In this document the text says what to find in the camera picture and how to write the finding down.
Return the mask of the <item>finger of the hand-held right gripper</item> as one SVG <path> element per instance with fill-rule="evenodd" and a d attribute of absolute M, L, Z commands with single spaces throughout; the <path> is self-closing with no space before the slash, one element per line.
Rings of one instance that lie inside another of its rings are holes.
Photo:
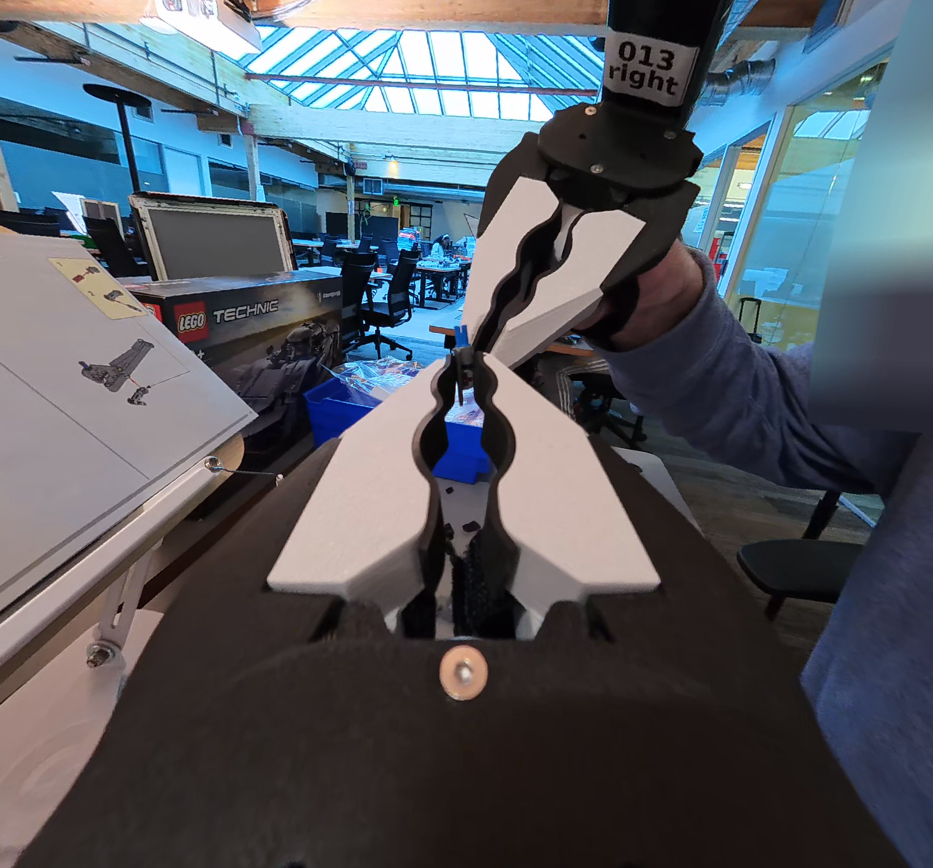
<path fill-rule="evenodd" d="M 588 316 L 601 301 L 604 281 L 645 224 L 621 210 L 577 218 L 563 262 L 536 280 L 530 302 L 507 321 L 492 356 L 516 367 Z"/>
<path fill-rule="evenodd" d="M 549 267 L 561 204 L 545 181 L 522 176 L 477 241 L 462 324 L 476 351 L 490 351 L 507 321 L 529 302 Z"/>

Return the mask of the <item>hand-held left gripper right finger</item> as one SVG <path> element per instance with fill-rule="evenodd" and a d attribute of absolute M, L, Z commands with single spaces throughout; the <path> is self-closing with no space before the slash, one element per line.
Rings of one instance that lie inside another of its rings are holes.
<path fill-rule="evenodd" d="M 657 589 L 588 435 L 490 355 L 475 356 L 473 383 L 495 466 L 479 554 L 489 594 L 543 618 L 557 602 Z"/>

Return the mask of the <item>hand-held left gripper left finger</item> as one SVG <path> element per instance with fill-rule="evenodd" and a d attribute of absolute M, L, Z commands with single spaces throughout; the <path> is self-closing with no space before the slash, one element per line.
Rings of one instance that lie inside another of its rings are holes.
<path fill-rule="evenodd" d="M 281 593 L 400 609 L 425 586 L 437 487 L 418 440 L 441 411 L 436 361 L 340 438 L 267 577 Z"/>

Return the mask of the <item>small black lego assembly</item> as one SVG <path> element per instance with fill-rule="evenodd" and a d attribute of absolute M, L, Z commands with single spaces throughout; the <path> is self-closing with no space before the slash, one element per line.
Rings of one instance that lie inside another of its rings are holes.
<path fill-rule="evenodd" d="M 474 384 L 474 349 L 465 324 L 456 325 L 452 333 L 450 350 L 455 370 L 458 404 L 463 406 L 465 392 Z"/>

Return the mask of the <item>person's right forearm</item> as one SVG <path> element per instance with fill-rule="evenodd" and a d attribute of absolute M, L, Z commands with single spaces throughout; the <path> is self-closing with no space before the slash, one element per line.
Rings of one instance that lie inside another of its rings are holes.
<path fill-rule="evenodd" d="M 754 344 L 709 278 L 692 312 L 635 350 L 606 360 L 622 394 L 671 435 L 717 462 L 779 486 L 887 498 L 917 434 L 820 426 L 807 410 L 812 346 Z"/>

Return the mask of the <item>lego set box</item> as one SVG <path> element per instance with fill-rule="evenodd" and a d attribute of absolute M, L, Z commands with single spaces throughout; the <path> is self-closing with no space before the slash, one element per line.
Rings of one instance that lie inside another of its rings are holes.
<path fill-rule="evenodd" d="M 121 281 L 253 410 L 256 419 L 242 430 L 248 450 L 308 431 L 303 395 L 343 359 L 343 279 L 336 267 Z"/>

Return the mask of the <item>person's right hand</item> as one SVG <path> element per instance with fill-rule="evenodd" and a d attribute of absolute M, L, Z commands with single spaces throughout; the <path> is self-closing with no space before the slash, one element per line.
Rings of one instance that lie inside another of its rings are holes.
<path fill-rule="evenodd" d="M 663 260 L 637 278 L 638 300 L 611 346 L 635 350 L 663 337 L 679 325 L 700 301 L 713 267 L 699 249 L 676 239 Z"/>

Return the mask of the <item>wooden office desk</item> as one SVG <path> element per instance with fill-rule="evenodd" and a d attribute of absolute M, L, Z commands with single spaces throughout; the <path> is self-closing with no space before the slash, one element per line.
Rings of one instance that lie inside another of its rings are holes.
<path fill-rule="evenodd" d="M 425 307 L 428 301 L 451 303 L 465 295 L 471 267 L 472 260 L 466 259 L 418 261 L 417 305 Z"/>

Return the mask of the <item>blue plastic bin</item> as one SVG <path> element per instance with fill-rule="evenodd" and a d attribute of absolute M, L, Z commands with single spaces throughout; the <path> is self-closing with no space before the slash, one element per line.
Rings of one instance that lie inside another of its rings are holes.
<path fill-rule="evenodd" d="M 381 388 L 371 394 L 338 378 L 306 392 L 304 398 L 315 444 L 339 437 L 391 395 L 392 391 Z M 491 469 L 491 460 L 481 443 L 484 414 L 475 402 L 472 388 L 465 390 L 464 404 L 453 403 L 446 415 L 446 425 L 448 448 L 437 461 L 434 475 L 472 485 Z"/>

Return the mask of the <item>black office chair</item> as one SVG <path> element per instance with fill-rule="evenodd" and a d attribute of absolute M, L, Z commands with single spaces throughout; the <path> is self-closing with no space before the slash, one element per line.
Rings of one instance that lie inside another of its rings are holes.
<path fill-rule="evenodd" d="M 413 315 L 410 284 L 416 271 L 416 260 L 403 252 L 389 275 L 375 272 L 376 257 L 348 254 L 342 266 L 342 351 L 349 353 L 365 345 L 374 345 L 377 358 L 382 346 L 405 353 L 413 359 L 413 351 L 404 347 L 384 330 L 396 328 Z"/>

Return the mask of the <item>clear plastic bags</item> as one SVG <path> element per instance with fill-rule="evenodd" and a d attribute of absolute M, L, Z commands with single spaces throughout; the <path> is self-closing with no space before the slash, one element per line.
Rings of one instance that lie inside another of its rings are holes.
<path fill-rule="evenodd" d="M 341 386 L 337 390 L 338 400 L 347 400 L 370 408 L 410 383 L 423 368 L 424 366 L 416 361 L 385 358 L 375 361 L 350 361 L 331 369 L 330 373 Z M 475 401 L 471 385 L 464 389 L 463 402 L 460 403 L 457 399 L 453 402 L 446 420 L 477 429 L 483 427 L 484 414 Z"/>

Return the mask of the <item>framed grey screen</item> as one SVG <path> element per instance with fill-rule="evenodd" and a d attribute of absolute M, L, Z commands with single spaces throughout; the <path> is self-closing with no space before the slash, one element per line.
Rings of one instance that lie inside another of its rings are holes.
<path fill-rule="evenodd" d="M 156 281 L 297 269 L 285 211 L 272 203 L 152 192 L 129 203 Z"/>

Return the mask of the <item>white book stand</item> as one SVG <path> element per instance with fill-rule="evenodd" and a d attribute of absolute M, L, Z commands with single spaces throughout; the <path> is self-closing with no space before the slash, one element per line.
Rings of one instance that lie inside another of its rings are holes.
<path fill-rule="evenodd" d="M 221 444 L 2 611 L 2 866 L 73 786 L 172 589 L 281 476 Z"/>

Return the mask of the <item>white ceiling projector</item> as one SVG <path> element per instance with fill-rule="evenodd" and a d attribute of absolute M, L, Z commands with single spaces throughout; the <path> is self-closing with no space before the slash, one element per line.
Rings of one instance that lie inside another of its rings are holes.
<path fill-rule="evenodd" d="M 262 50 L 259 30 L 227 0 L 152 0 L 139 22 L 161 34 L 185 35 L 234 60 Z"/>

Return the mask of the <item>silver air duct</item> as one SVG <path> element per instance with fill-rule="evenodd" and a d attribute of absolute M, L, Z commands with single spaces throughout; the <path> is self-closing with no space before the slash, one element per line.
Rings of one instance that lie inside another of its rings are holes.
<path fill-rule="evenodd" d="M 776 71 L 776 59 L 743 60 L 722 72 L 709 72 L 696 106 L 723 106 L 742 95 L 761 95 Z"/>

